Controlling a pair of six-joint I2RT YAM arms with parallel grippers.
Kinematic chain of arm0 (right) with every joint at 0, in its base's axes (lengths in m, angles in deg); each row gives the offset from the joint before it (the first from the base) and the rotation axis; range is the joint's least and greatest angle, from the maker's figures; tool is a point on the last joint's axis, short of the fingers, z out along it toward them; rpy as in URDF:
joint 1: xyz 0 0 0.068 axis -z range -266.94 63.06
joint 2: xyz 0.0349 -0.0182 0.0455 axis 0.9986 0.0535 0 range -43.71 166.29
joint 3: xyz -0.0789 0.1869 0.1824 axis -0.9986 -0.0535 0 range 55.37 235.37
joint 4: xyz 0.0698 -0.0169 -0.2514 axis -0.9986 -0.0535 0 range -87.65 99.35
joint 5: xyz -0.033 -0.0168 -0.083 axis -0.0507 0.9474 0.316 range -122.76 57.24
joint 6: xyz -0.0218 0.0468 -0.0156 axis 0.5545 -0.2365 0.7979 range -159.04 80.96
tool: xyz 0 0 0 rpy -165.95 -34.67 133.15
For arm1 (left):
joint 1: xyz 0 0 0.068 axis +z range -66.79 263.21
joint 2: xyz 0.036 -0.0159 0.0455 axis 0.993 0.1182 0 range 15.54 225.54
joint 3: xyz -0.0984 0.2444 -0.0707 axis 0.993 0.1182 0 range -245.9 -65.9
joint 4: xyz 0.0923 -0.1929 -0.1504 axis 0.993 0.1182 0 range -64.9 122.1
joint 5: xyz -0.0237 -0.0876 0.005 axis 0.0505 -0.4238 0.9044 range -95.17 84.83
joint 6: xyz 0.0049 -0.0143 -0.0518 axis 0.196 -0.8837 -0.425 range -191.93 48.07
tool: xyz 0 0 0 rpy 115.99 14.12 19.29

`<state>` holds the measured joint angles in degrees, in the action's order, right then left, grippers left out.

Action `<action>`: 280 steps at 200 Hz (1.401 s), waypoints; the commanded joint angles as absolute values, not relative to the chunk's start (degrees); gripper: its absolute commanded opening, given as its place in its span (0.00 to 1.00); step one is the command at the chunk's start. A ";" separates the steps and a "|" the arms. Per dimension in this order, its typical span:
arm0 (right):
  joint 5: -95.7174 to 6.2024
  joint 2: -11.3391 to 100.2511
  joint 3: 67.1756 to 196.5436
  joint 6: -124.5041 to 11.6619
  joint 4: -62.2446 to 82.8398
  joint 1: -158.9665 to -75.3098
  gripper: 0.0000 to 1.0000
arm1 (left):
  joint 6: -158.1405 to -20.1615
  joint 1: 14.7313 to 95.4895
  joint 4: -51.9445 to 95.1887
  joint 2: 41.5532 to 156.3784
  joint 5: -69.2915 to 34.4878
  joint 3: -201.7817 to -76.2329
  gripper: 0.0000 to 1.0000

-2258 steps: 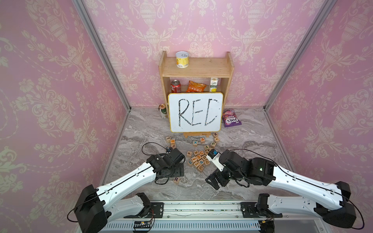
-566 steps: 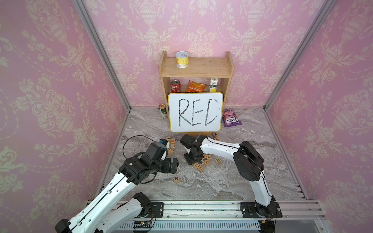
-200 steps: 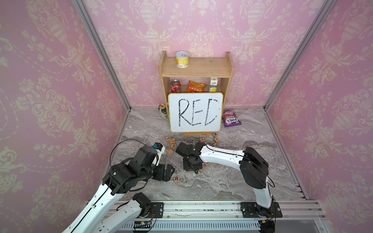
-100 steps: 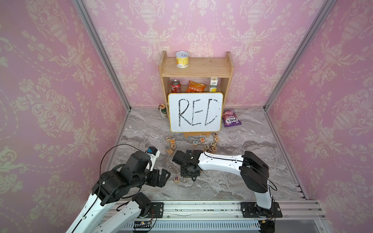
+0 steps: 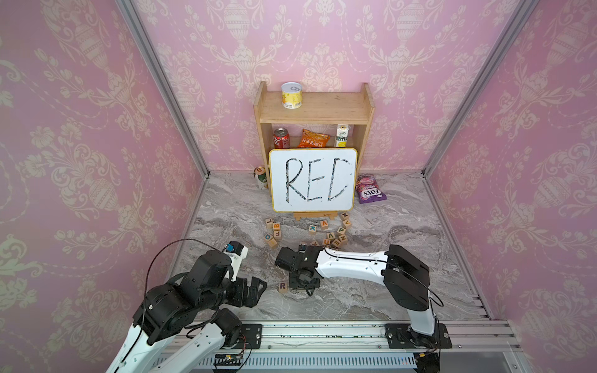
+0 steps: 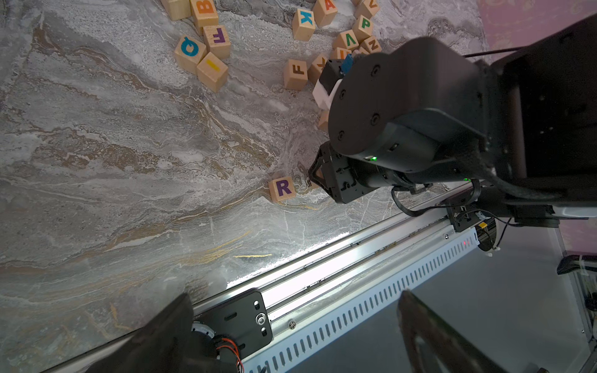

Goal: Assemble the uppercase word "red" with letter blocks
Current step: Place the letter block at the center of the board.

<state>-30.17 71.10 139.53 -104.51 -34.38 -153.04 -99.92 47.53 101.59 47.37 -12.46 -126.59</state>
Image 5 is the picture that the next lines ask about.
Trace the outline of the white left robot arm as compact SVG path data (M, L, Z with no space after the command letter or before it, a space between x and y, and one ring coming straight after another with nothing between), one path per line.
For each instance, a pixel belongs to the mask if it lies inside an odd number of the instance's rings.
M197 258L187 273L149 290L133 316L127 337L109 372L190 372L221 348L244 347L242 323L229 310L253 308L267 287L259 278L239 277L248 249L230 242L224 250L210 250ZM162 352L183 329L193 329L199 312L211 309L211 318L199 333L163 362Z

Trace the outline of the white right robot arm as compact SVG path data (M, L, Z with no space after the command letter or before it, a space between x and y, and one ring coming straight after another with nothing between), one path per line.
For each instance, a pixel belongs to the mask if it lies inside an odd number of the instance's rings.
M349 253L328 246L280 249L275 265L289 273L288 287L313 295L323 279L350 278L384 286L398 306L407 310L408 324L387 326L391 348L425 348L433 352L452 347L446 326L432 305L443 301L430 289L429 267L400 245L385 251Z

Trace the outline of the purple R letter block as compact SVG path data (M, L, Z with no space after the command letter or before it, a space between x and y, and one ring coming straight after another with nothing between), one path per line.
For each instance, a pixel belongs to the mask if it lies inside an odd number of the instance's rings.
M278 284L278 292L283 295L289 293L289 283L285 281L280 282Z

